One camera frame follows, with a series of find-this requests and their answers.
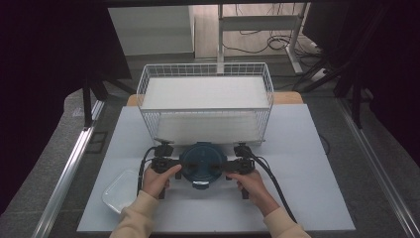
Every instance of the white wire basket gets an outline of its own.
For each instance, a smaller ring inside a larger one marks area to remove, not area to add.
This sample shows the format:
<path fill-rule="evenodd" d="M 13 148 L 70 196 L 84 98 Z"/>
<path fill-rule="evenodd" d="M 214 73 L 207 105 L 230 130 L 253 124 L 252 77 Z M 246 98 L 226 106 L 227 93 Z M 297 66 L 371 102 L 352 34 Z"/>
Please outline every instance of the white wire basket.
<path fill-rule="evenodd" d="M 260 144 L 272 92 L 262 62 L 148 64 L 137 102 L 153 139 L 174 145 Z"/>

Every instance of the metal rail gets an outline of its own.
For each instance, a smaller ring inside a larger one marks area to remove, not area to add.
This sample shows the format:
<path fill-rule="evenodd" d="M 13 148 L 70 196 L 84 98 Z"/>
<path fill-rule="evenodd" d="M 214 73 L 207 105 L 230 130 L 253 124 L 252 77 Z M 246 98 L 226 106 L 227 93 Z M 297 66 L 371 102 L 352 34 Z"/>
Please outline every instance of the metal rail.
<path fill-rule="evenodd" d="M 345 117 L 353 135 L 355 136 L 356 141 L 358 142 L 365 157 L 367 158 L 367 162 L 370 165 L 373 174 L 376 176 L 376 179 L 382 188 L 383 193 L 385 194 L 395 215 L 401 223 L 402 228 L 407 234 L 407 237 L 419 238 L 420 230 L 416 221 L 414 220 L 414 217 L 412 216 L 409 208 L 405 204 L 404 199 L 401 197 L 391 178 L 384 169 L 380 159 L 374 152 L 374 149 L 371 147 L 364 131 L 359 129 L 356 123 L 353 122 L 350 108 L 344 100 L 345 99 L 337 99 L 337 103 L 339 104 L 342 114 Z"/>
<path fill-rule="evenodd" d="M 71 182 L 73 181 L 74 175 L 77 172 L 78 165 L 83 156 L 84 150 L 86 149 L 87 143 L 92 136 L 92 132 L 95 129 L 96 121 L 102 111 L 104 102 L 96 101 L 92 109 L 92 126 L 87 130 L 83 130 L 77 139 L 76 145 L 68 158 L 67 164 L 61 173 L 58 183 L 52 192 L 50 201 L 38 222 L 37 228 L 35 229 L 32 237 L 41 238 L 48 237 L 53 228 L 56 217 L 58 216 L 59 210 L 61 209 L 62 203 L 67 195 L 68 189 L 70 188 Z"/>

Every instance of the person's right hand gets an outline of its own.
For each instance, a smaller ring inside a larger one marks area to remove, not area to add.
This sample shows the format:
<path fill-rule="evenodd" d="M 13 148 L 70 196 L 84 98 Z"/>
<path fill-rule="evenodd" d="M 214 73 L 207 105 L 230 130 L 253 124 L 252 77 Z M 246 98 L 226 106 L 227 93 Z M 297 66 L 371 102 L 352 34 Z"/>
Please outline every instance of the person's right hand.
<path fill-rule="evenodd" d="M 263 184 L 263 179 L 257 170 L 253 170 L 247 175 L 227 173 L 226 176 L 237 181 L 239 190 L 246 189 L 248 191 L 250 201 L 260 209 L 263 217 L 279 208 L 278 203 Z"/>

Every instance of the finger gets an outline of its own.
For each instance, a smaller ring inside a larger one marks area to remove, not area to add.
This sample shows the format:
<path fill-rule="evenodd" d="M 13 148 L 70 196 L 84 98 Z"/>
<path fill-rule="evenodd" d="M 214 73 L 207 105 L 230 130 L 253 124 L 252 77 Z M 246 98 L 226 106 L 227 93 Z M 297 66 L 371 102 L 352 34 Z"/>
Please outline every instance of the finger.
<path fill-rule="evenodd" d="M 236 179 L 239 182 L 244 181 L 244 176 L 241 176 L 239 174 L 230 173 L 230 174 L 226 174 L 226 176 L 230 179 Z"/>
<path fill-rule="evenodd" d="M 178 171 L 182 169 L 182 165 L 176 165 L 169 170 L 167 170 L 165 173 L 161 174 L 158 179 L 164 179 L 168 180 L 172 176 L 174 176 Z"/>

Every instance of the white shelf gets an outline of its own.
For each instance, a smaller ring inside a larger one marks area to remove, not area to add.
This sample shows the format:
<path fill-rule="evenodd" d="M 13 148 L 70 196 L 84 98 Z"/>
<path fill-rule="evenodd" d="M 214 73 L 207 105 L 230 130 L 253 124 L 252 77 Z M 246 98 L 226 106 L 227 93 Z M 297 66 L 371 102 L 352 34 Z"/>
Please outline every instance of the white shelf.
<path fill-rule="evenodd" d="M 142 110 L 267 110 L 262 76 L 151 77 Z"/>

